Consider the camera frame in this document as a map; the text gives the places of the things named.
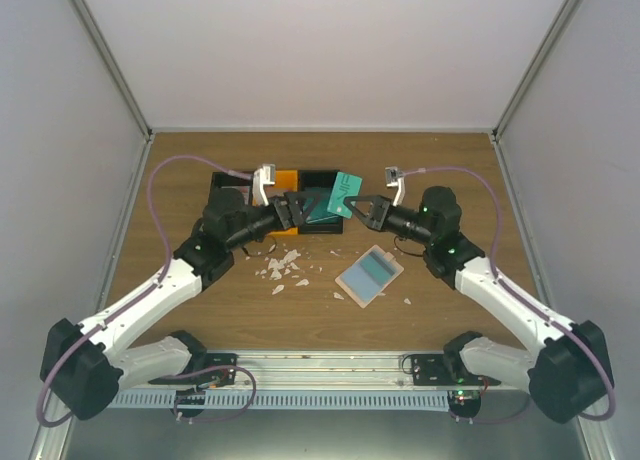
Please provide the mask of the beige card holder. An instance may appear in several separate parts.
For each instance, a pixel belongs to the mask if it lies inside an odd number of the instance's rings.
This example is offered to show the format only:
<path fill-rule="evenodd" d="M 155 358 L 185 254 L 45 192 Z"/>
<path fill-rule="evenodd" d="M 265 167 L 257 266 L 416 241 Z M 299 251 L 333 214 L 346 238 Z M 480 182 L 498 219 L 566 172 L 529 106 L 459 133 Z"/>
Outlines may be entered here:
<path fill-rule="evenodd" d="M 358 306 L 366 308 L 403 272 L 393 254 L 374 245 L 337 276 L 335 283 Z"/>

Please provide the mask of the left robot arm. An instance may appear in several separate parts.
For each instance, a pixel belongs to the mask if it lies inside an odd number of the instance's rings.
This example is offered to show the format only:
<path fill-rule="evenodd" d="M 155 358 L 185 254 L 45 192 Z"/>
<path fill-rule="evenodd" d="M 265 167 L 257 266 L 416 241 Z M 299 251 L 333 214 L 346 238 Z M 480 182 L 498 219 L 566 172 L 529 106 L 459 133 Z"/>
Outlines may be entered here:
<path fill-rule="evenodd" d="M 105 310 L 80 323 L 63 318 L 49 329 L 39 398 L 53 394 L 68 418 L 88 420 L 126 388 L 156 379 L 201 380 L 205 348 L 192 335 L 176 332 L 143 347 L 133 342 L 225 275 L 234 250 L 304 224 L 324 196 L 287 192 L 251 205 L 236 189 L 213 189 L 191 235 L 169 252 L 158 272 Z"/>

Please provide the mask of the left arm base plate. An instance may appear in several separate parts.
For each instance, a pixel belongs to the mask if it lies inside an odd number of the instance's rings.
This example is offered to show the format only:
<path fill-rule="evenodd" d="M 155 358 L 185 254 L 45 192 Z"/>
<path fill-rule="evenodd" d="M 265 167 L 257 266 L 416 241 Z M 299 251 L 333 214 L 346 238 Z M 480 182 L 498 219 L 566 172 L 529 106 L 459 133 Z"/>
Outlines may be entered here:
<path fill-rule="evenodd" d="M 205 373 L 202 384 L 209 388 L 220 388 L 235 383 L 235 366 L 238 356 L 235 353 L 207 353 L 204 359 L 204 368 L 218 367 L 218 370 Z"/>

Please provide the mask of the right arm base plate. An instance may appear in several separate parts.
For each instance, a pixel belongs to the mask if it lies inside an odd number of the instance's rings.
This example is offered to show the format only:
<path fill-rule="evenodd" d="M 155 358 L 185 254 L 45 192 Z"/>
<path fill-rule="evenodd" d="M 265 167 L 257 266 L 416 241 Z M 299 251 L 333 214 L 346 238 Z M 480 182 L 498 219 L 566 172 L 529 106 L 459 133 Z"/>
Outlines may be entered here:
<path fill-rule="evenodd" d="M 404 354 L 399 358 L 399 367 L 413 386 L 475 388 L 501 384 L 493 378 L 478 375 L 466 374 L 462 377 L 454 377 L 445 366 L 442 353 Z"/>

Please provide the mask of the teal VIP card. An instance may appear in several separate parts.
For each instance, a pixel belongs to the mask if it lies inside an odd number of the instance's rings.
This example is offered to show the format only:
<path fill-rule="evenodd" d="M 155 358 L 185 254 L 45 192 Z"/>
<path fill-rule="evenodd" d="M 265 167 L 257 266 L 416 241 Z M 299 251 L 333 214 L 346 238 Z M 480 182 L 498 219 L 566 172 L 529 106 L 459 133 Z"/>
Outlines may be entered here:
<path fill-rule="evenodd" d="M 327 211 L 345 219 L 352 218 L 352 212 L 345 200 L 347 197 L 358 196 L 362 185 L 362 178 L 356 175 L 338 172 L 329 195 Z"/>
<path fill-rule="evenodd" d="M 378 285 L 386 284 L 396 273 L 394 267 L 375 251 L 368 253 L 362 259 L 361 267 Z"/>

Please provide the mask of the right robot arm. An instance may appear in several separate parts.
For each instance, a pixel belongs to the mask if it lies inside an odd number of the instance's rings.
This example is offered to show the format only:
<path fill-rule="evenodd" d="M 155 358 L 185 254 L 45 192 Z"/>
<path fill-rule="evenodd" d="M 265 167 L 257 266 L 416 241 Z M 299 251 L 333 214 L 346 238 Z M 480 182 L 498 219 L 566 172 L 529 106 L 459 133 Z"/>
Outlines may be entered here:
<path fill-rule="evenodd" d="M 615 411 L 614 380 L 606 339 L 593 322 L 578 324 L 540 303 L 503 275 L 493 260 L 460 229 L 462 210 L 454 192 L 427 188 L 415 210 L 384 196 L 349 196 L 344 205 L 367 228 L 389 232 L 423 246 L 427 270 L 470 298 L 506 327 L 519 348 L 467 332 L 445 349 L 443 373 L 464 385 L 485 376 L 529 395 L 550 420 L 564 424 L 576 416 L 591 419 L 588 408 L 607 399 Z"/>

